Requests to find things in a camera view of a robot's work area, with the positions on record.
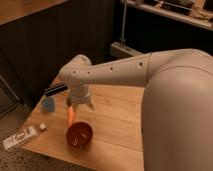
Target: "carrot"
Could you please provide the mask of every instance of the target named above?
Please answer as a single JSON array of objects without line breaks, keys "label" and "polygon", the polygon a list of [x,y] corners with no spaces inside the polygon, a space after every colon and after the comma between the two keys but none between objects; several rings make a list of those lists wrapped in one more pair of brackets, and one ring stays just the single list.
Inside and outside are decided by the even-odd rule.
[{"label": "carrot", "polygon": [[72,108],[72,106],[67,106],[67,122],[68,122],[68,127],[70,127],[75,120],[75,112]]}]

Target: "white robotic arm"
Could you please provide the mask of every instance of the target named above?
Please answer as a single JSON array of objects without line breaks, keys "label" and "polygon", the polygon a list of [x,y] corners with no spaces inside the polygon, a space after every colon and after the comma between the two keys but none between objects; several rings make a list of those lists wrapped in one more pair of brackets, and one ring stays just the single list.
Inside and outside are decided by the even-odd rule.
[{"label": "white robotic arm", "polygon": [[172,50],[99,65],[78,55],[59,76],[73,103],[91,101],[88,84],[145,86],[145,170],[213,170],[213,60],[207,53]]}]

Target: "brown bowl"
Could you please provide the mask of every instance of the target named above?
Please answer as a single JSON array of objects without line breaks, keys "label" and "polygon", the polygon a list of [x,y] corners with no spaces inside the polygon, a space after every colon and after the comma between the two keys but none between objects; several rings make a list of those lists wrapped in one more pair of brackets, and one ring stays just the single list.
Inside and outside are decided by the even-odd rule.
[{"label": "brown bowl", "polygon": [[85,147],[91,141],[92,136],[92,128],[85,122],[74,123],[66,134],[68,144],[75,148]]}]

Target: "shelf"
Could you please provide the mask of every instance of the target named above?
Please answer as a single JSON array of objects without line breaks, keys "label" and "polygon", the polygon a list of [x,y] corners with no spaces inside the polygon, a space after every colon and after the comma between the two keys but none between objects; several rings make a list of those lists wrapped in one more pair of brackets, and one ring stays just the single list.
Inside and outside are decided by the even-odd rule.
[{"label": "shelf", "polygon": [[157,6],[151,6],[151,5],[147,5],[147,4],[136,5],[135,2],[132,0],[127,0],[127,4],[128,4],[128,6],[131,6],[131,7],[143,10],[143,11],[147,11],[147,12],[154,13],[154,14],[157,14],[157,15],[160,15],[163,17],[167,17],[167,18],[174,19],[174,20],[184,22],[187,24],[191,24],[193,26],[197,26],[197,27],[200,27],[200,28],[203,28],[206,30],[213,31],[213,23],[210,23],[209,21],[206,21],[206,20],[197,19],[192,16],[179,14],[179,13],[176,13],[173,11],[159,8]]}]

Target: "wooden table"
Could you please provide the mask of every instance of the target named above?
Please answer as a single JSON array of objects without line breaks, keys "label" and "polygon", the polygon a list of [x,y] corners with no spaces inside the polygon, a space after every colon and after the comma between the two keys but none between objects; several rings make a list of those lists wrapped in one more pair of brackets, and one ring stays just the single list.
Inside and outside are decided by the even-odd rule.
[{"label": "wooden table", "polygon": [[73,149],[66,142],[68,91],[53,95],[56,110],[42,113],[37,104],[22,128],[44,122],[47,130],[24,149],[100,171],[143,171],[141,141],[141,100],[143,88],[90,86],[95,110],[86,105],[76,109],[76,122],[93,129],[93,139],[85,149]]},{"label": "wooden table", "polygon": [[68,0],[0,0],[0,25],[66,1]]}]

